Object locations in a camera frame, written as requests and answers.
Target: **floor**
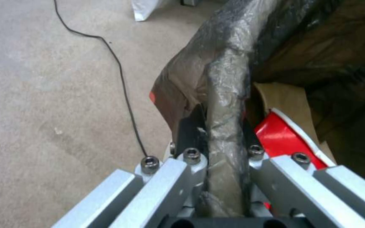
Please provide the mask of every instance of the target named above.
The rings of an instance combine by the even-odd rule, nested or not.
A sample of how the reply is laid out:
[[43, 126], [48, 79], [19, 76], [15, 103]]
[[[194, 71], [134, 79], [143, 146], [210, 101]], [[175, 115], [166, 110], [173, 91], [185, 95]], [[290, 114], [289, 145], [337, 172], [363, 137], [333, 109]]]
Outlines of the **floor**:
[[[70, 27], [112, 43], [142, 141], [162, 157], [171, 135], [149, 91], [220, 4], [176, 1], [139, 23], [130, 0], [58, 5]], [[141, 158], [118, 66], [102, 43], [65, 30], [53, 0], [0, 0], [0, 227], [50, 226]]]

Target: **wrapped object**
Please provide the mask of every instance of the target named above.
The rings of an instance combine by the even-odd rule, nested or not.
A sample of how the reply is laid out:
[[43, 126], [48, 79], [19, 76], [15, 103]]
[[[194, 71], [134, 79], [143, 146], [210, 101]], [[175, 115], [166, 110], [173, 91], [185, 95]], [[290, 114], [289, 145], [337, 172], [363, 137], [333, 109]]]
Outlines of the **wrapped object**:
[[[362, 78], [356, 77], [361, 71]], [[346, 90], [350, 96], [344, 96], [349, 101], [357, 99], [358, 86], [365, 88], [365, 1], [230, 0], [170, 60], [150, 97], [174, 139], [178, 121], [195, 105], [204, 104], [209, 136], [204, 205], [211, 216], [240, 216], [247, 215], [243, 193], [248, 171], [241, 121], [250, 82], [305, 88], [317, 136], [328, 142], [338, 160], [336, 150], [345, 147], [333, 147], [333, 142], [355, 142], [343, 142], [344, 132], [321, 139], [327, 134], [320, 133], [319, 122], [325, 117], [329, 123], [336, 120], [323, 114], [330, 111], [326, 102], [336, 101], [329, 100], [330, 93], [344, 85], [340, 78], [348, 83], [356, 79], [357, 84]], [[356, 114], [363, 107], [365, 100], [356, 105]], [[347, 113], [340, 108], [340, 113]]]

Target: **bolt head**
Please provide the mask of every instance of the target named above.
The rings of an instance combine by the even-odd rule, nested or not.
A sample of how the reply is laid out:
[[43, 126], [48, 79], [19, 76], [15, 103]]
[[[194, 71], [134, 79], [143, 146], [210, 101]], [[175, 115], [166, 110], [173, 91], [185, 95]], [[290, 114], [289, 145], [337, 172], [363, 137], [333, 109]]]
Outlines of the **bolt head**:
[[201, 153], [197, 148], [189, 147], [182, 153], [184, 161], [190, 165], [198, 164], [201, 161]]
[[264, 149], [256, 144], [249, 146], [247, 152], [249, 153], [249, 157], [252, 160], [259, 161], [264, 157]]
[[156, 158], [155, 156], [147, 156], [141, 160], [140, 166], [142, 167], [142, 172], [144, 174], [150, 175], [158, 170], [158, 168], [160, 167], [160, 163], [158, 161], [158, 158]]
[[170, 154], [174, 155], [176, 153], [176, 143], [171, 142], [170, 143]]
[[302, 152], [295, 152], [291, 155], [292, 160], [294, 160], [298, 165], [300, 165], [305, 170], [308, 169], [311, 159], [308, 157], [308, 155], [302, 153]]

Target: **red plastic panel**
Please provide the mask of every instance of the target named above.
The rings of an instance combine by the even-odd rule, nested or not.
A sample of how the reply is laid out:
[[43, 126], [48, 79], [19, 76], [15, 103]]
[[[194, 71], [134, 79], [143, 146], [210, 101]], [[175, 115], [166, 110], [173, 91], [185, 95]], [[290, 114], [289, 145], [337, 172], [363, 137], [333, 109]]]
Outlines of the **red plastic panel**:
[[270, 157], [292, 155], [303, 152], [308, 155], [316, 169], [326, 168], [327, 165], [317, 158], [305, 141], [298, 136], [277, 114], [270, 112], [268, 116], [255, 128], [265, 152]]

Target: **metal frame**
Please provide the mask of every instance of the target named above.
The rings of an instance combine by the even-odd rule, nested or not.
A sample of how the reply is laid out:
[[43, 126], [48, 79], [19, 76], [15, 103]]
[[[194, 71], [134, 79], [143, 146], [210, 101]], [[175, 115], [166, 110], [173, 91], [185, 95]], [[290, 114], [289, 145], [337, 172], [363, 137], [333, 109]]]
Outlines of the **metal frame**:
[[287, 155], [264, 160], [250, 175], [271, 202], [274, 216], [298, 210], [317, 227], [365, 227], [363, 217]]
[[142, 187], [140, 176], [115, 170], [53, 227], [107, 227]]

